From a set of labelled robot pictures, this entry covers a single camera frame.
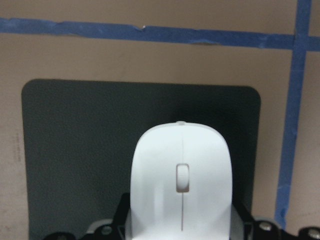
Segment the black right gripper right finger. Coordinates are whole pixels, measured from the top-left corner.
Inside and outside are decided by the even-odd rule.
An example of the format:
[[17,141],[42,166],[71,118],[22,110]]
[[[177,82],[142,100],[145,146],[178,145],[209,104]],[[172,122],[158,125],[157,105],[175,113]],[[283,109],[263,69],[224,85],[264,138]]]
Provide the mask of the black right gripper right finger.
[[240,202],[232,203],[232,240],[318,240],[320,228],[308,226],[293,235],[265,218],[255,219]]

